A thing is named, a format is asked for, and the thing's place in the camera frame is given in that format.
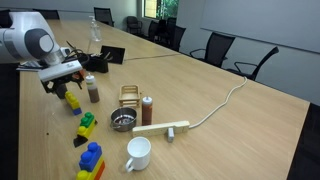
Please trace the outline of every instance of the small cup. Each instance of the small cup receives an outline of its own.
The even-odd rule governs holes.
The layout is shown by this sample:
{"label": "small cup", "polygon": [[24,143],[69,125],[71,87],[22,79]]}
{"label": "small cup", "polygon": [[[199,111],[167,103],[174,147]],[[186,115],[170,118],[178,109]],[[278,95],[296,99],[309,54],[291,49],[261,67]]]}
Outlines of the small cup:
{"label": "small cup", "polygon": [[150,162],[151,144],[147,138],[135,137],[131,139],[127,146],[129,160],[126,164],[127,172],[132,170],[142,170]]}

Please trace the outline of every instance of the wall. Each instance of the wall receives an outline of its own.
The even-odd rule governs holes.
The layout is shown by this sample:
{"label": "wall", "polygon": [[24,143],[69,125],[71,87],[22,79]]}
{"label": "wall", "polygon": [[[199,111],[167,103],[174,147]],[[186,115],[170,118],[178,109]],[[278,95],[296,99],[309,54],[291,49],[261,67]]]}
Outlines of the wall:
{"label": "wall", "polygon": [[137,0],[1,0],[1,9],[57,9],[61,19],[88,20],[93,7],[111,8],[115,27],[126,30],[126,17],[137,16]]}
{"label": "wall", "polygon": [[320,53],[319,8],[317,0],[206,0],[202,27]]}
{"label": "wall", "polygon": [[[138,3],[138,15],[142,16],[142,4]],[[180,0],[177,24],[186,27],[181,40],[180,51],[189,54],[198,48],[205,48],[211,34],[201,29],[205,0]],[[147,34],[150,19],[141,18]],[[235,68],[233,62],[259,63],[275,44],[237,37],[227,53],[228,59],[222,68]],[[293,96],[320,105],[320,55],[297,49],[278,46],[280,52],[261,68],[256,81]]]}

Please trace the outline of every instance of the bottle cap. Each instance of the bottle cap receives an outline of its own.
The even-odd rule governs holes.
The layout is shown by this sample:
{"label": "bottle cap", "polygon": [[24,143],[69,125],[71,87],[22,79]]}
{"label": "bottle cap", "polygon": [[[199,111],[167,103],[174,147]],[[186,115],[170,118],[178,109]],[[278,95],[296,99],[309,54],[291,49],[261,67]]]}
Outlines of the bottle cap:
{"label": "bottle cap", "polygon": [[90,18],[92,18],[92,21],[96,21],[94,16],[89,16]]}
{"label": "bottle cap", "polygon": [[86,76],[86,80],[87,81],[94,81],[94,76],[89,73],[88,76]]}
{"label": "bottle cap", "polygon": [[152,104],[152,98],[149,96],[144,97],[144,98],[142,98],[142,103],[146,104],[146,105]]}

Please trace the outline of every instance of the blue lego brick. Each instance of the blue lego brick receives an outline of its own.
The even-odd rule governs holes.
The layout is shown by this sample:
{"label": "blue lego brick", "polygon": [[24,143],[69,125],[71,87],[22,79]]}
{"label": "blue lego brick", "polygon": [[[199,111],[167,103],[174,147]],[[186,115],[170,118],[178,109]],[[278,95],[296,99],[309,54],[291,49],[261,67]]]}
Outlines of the blue lego brick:
{"label": "blue lego brick", "polygon": [[79,162],[80,169],[92,172],[101,155],[101,146],[96,142],[90,143],[88,145],[88,150],[81,155]]}
{"label": "blue lego brick", "polygon": [[81,108],[73,109],[72,112],[74,115],[78,115],[82,113]]}

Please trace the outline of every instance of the clear plastic bottle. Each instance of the clear plastic bottle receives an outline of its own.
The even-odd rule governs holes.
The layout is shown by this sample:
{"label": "clear plastic bottle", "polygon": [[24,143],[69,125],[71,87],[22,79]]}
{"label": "clear plastic bottle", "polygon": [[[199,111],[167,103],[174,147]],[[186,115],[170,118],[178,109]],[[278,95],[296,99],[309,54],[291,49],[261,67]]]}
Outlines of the clear plastic bottle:
{"label": "clear plastic bottle", "polygon": [[86,76],[86,84],[87,84],[87,88],[88,88],[90,101],[92,103],[99,102],[100,97],[99,97],[98,87],[96,84],[96,79],[90,73],[88,76]]}
{"label": "clear plastic bottle", "polygon": [[91,39],[93,41],[101,41],[101,33],[100,33],[100,27],[98,26],[96,19],[94,18],[94,16],[89,16],[92,18],[91,21]]}

